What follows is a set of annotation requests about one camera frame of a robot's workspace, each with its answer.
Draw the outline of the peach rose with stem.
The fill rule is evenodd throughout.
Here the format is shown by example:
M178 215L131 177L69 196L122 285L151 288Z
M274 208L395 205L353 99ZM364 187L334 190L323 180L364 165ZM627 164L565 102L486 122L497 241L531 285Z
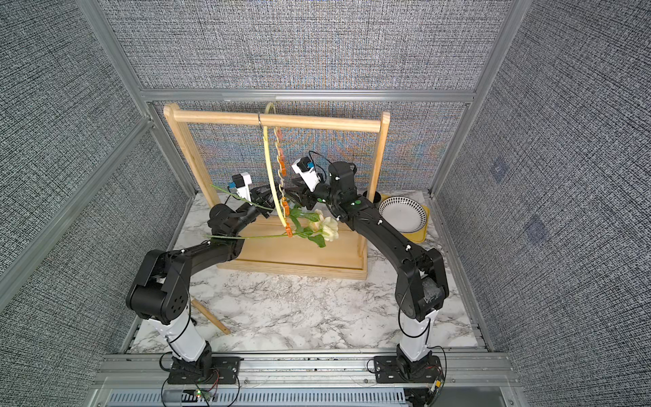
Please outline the peach rose with stem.
M270 209L271 205L274 204L271 188L269 186L262 186L253 188L251 190L251 199L249 201L244 200L237 195L229 193L230 196L234 196L237 199L243 201L242 205L237 208L237 210L232 210L225 203L219 203L215 205L210 210L210 219L208 220L208 226L212 232L213 236L223 237L224 239L233 238L240 239L243 238L241 232L250 224L256 222L259 216L264 218L269 218L274 209ZM298 221L298 218L303 218L309 221L316 222L318 224L314 231L320 228L319 225L325 220L325 218L318 213L308 213L303 212L301 208L297 209L298 212L292 212L289 218L291 222L295 224L295 230L292 230L292 233L302 233L301 231L305 229Z

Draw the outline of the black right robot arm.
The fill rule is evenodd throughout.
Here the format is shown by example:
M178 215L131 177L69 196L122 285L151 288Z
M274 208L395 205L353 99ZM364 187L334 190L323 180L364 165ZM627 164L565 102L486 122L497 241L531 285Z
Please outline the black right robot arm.
M309 157L297 159L292 169L298 176L286 192L299 206L309 210L324 204L335 220L366 238L390 262L397 273L395 299L402 338L397 364L406 376L425 369L433 361L429 332L437 313L449 296L449 285L441 253L425 250L394 228L378 208L358 193L353 163L330 163L318 173Z

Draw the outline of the yellow plastic clip hanger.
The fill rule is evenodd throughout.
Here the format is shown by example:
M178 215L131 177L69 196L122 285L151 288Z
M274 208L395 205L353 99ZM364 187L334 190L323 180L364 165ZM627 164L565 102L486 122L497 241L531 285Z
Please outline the yellow plastic clip hanger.
M291 230L291 227L288 226L286 216L284 215L284 210L281 208L281 203L278 198L278 191L276 188L276 182L273 175L273 167L271 164L271 150L270 150L270 140L269 140L269 128L266 125L262 124L262 115L258 114L259 128L262 131L263 137L263 146L264 146L264 162L266 167L266 173L268 182L271 188L271 196L274 204L274 209L276 210L276 215L278 216L281 225L286 230Z

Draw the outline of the wooden handled spatula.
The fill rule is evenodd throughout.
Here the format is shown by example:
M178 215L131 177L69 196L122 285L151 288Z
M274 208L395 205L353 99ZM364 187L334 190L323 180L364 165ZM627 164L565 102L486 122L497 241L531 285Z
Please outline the wooden handled spatula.
M207 318L213 325L215 325L219 330L221 330L225 335L230 335L231 330L221 322L210 310L208 310L200 301L196 298L192 298L191 304L196 308L205 318Z

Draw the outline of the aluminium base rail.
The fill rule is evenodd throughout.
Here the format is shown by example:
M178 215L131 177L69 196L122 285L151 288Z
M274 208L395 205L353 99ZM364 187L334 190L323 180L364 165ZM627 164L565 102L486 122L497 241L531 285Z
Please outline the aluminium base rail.
M217 353L219 379L171 378L167 354L105 357L85 406L525 406L505 354L436 349L412 383L390 349Z

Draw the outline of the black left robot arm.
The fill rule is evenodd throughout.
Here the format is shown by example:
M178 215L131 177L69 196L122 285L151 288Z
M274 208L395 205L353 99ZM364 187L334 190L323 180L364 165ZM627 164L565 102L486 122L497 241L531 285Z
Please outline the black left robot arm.
M235 210L225 203L210 209L212 236L195 246L151 250L145 255L125 303L138 317L149 321L171 348L173 366L208 376L212 370L210 344L198 333L192 319L190 283L194 274L237 259L244 240L240 233L259 216L274 210L272 189L250 190Z

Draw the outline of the white rose with stem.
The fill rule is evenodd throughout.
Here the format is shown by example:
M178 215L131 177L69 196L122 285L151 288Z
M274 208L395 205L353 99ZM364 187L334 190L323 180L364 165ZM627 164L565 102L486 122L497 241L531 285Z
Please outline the white rose with stem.
M241 237L241 236L220 236L220 235L208 235L210 239L218 240L252 240L252 239L272 239L272 238L284 238L287 237L286 231L281 234L273 235L261 235L261 236L250 236L250 237ZM326 217L323 220L310 221L306 227L299 225L295 230L293 230L293 237L300 237L307 239L315 243L319 248L324 248L327 243L334 242L339 238L339 229L337 222L332 219L332 217Z

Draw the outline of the wooden hanging rack frame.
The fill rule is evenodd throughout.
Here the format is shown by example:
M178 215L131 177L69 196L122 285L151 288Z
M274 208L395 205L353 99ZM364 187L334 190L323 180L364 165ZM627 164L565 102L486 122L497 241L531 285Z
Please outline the wooden hanging rack frame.
M260 127L265 136L271 130L290 128L375 133L376 149L368 188L368 198L373 198L391 120L388 112L382 113L379 120L361 120L277 115L273 109L266 114L182 110L176 103L164 107L164 116L210 207L218 205L220 199L189 124L250 125ZM260 217L245 232L242 254L238 259L225 263L225 268L298 276L366 279L367 242L361 235L356 236L345 227L339 240L319 249L308 240L278 236L288 230L288 225L281 219L266 220Z

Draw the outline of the black cup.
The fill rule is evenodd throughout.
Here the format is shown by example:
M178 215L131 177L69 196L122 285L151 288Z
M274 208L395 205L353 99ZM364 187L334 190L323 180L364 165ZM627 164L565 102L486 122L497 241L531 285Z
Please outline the black cup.
M379 205L382 201L382 196L379 192L374 192L374 194L371 196L369 195L368 191L364 191L363 196L376 206Z

